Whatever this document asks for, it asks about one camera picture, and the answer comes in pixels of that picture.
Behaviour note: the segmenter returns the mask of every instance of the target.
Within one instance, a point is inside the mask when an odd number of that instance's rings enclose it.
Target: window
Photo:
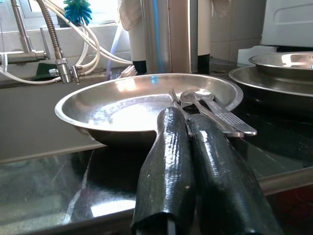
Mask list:
[[[39,29],[40,26],[45,25],[40,7],[35,0],[18,1],[21,5],[26,30]],[[63,4],[64,0],[55,1]],[[117,19],[117,0],[89,0],[89,3],[92,10],[91,24],[104,24]],[[57,25],[58,21],[55,14],[50,13],[54,24]],[[17,31],[10,0],[0,3],[0,21],[4,32]]]

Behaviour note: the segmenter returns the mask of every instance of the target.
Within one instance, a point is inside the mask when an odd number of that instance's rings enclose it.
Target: stainless steel bowl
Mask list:
[[[254,66],[235,69],[229,76],[243,89],[246,99],[276,111],[313,117],[313,81],[269,76]]]
[[[61,99],[56,115],[81,133],[107,145],[153,143],[159,112],[171,106],[168,95],[203,88],[228,110],[243,99],[242,90],[232,82],[205,75],[154,74],[128,77],[92,85]]]
[[[271,53],[251,57],[259,72],[292,80],[313,81],[313,52]]]

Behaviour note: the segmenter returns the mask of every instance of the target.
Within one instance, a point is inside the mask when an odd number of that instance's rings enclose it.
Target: countertop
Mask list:
[[[211,75],[228,79],[235,67],[213,60]],[[313,183],[312,120],[247,100],[235,114],[258,130],[258,136],[232,144],[266,195]],[[149,150],[95,147],[0,164],[0,234],[116,234],[127,228]]]

